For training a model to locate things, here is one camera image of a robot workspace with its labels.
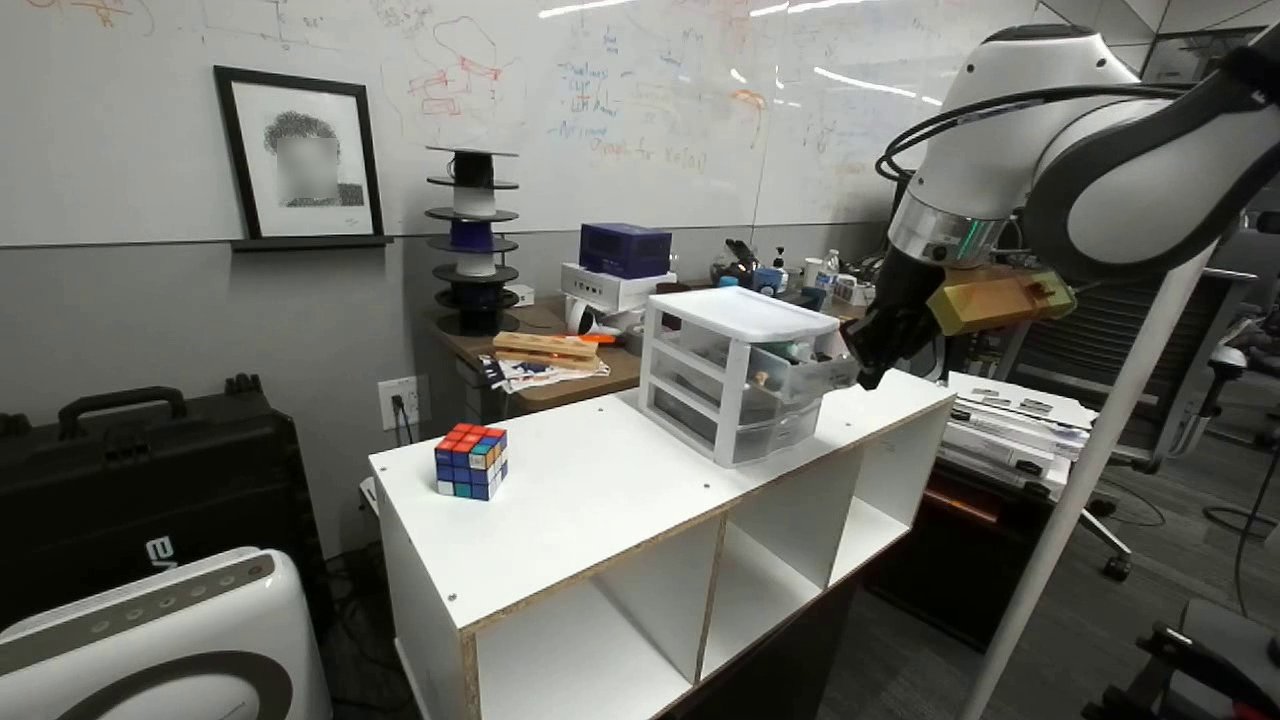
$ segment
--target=black handle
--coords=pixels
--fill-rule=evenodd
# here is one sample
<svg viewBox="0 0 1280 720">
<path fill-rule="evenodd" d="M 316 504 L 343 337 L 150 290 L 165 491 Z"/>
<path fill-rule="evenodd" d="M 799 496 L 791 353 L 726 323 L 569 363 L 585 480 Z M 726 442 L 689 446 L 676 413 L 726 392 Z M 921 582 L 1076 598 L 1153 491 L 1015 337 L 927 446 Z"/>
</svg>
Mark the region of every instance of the black handle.
<svg viewBox="0 0 1280 720">
<path fill-rule="evenodd" d="M 132 406 L 167 406 L 167 416 L 190 416 L 190 400 L 176 389 L 127 389 L 127 392 L 103 392 L 103 396 L 80 396 L 69 407 L 56 413 L 61 436 L 80 436 L 80 416 L 87 413 L 113 413 Z"/>
</svg>

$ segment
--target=black case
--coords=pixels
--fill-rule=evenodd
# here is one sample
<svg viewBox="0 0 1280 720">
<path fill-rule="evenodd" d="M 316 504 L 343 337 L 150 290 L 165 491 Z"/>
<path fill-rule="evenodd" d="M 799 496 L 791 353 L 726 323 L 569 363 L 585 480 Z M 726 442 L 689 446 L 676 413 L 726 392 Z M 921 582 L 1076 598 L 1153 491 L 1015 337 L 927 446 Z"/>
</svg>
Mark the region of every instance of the black case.
<svg viewBox="0 0 1280 720">
<path fill-rule="evenodd" d="M 290 553 L 328 622 L 296 428 L 257 375 L 199 400 L 84 396 L 56 428 L 3 428 L 0 630 L 237 543 Z"/>
</svg>

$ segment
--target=white shelf unit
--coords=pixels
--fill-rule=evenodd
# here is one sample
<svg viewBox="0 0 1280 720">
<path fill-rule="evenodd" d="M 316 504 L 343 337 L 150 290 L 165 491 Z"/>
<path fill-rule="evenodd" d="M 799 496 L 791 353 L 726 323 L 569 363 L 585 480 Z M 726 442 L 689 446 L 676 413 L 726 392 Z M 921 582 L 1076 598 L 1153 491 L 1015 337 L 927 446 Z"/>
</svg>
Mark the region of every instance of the white shelf unit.
<svg viewBox="0 0 1280 720">
<path fill-rule="evenodd" d="M 778 359 L 828 343 L 842 321 L 745 290 L 651 296 L 639 407 L 720 464 L 813 436 L 820 363 Z"/>
<path fill-rule="evenodd" d="M 912 526 L 948 407 L 887 374 L 833 392 L 816 436 L 715 464 L 604 396 L 513 420 L 487 504 L 429 490 L 431 442 L 374 458 L 424 716 L 659 716 Z"/>
</svg>

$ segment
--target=whiteboard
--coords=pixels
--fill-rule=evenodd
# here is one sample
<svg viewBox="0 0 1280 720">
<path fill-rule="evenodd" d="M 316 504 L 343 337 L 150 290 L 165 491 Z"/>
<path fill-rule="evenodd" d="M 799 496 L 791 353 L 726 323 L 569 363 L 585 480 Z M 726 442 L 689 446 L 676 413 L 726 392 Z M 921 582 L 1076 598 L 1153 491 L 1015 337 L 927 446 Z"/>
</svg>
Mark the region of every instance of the whiteboard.
<svg viewBox="0 0 1280 720">
<path fill-rule="evenodd" d="M 13 0 L 0 244 L 241 240 L 211 64 L 374 96 L 390 236 L 449 204 L 452 128 L 508 128 L 519 229 L 886 221 L 878 152 L 1034 0 Z"/>
</svg>

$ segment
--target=power outlet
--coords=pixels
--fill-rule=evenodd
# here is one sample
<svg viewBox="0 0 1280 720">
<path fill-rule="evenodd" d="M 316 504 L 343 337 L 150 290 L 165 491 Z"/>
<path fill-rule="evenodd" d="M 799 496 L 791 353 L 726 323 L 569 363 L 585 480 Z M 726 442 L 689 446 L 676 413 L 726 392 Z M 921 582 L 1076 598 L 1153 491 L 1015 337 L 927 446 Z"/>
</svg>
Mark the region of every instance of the power outlet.
<svg viewBox="0 0 1280 720">
<path fill-rule="evenodd" d="M 417 400 L 417 375 L 391 375 L 376 385 L 376 407 L 386 416 L 386 428 L 417 424 L 419 420 L 419 400 Z"/>
</svg>

